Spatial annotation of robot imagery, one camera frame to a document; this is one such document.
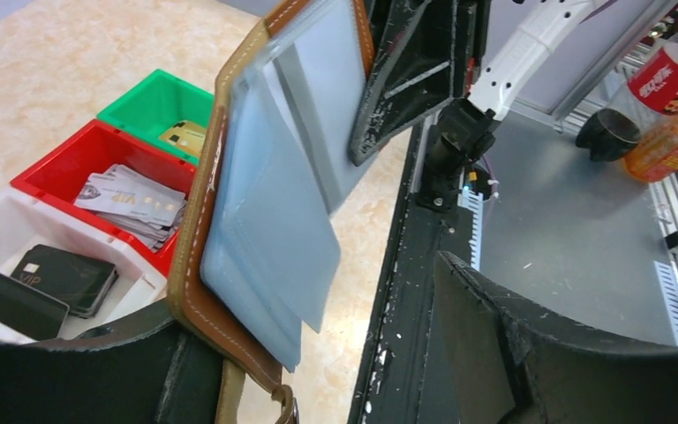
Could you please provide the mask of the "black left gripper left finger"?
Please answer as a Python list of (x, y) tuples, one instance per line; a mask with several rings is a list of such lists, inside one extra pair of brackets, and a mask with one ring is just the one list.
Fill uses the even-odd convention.
[(212, 423), (222, 363), (162, 300), (74, 339), (0, 342), (0, 423)]

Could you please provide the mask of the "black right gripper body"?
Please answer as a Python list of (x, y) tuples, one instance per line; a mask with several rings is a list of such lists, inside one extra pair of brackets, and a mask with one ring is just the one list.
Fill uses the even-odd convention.
[(491, 4), (490, 0), (456, 2), (454, 97), (465, 97), (481, 73)]

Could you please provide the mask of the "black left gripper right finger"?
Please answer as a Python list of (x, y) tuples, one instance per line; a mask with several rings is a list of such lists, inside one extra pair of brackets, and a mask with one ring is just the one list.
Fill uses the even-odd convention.
[(434, 259), (463, 423), (678, 423), (678, 347), (577, 322), (480, 274)]

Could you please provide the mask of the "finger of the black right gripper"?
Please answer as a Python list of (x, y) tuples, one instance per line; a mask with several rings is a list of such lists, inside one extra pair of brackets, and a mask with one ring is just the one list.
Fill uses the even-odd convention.
[(360, 166), (452, 96), (457, 1), (376, 1), (376, 54), (348, 154)]

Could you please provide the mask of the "brown leather card holder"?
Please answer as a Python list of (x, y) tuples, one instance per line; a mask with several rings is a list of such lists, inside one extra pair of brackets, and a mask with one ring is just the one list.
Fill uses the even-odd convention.
[(341, 248), (331, 216), (364, 176), (350, 136), (374, 59), (360, 1), (284, 1), (215, 80), (168, 280), (175, 318), (222, 355), (213, 422), (246, 377), (298, 418), (282, 381), (320, 331)]

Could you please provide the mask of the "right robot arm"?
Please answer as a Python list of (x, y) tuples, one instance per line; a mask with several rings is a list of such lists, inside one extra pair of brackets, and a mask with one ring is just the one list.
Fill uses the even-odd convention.
[(668, 1), (370, 1), (360, 30), (366, 84), (343, 149), (359, 167), (404, 129), (428, 126), (418, 202), (448, 210), (521, 92), (540, 112), (577, 101), (612, 46)]

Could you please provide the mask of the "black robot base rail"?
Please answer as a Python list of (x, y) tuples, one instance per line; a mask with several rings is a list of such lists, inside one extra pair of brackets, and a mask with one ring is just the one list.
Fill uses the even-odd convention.
[(480, 264), (483, 200), (455, 184), (447, 213), (416, 203), (428, 129), (415, 125), (391, 220), (350, 423), (456, 423), (453, 378), (433, 308), (433, 263), (448, 250)]

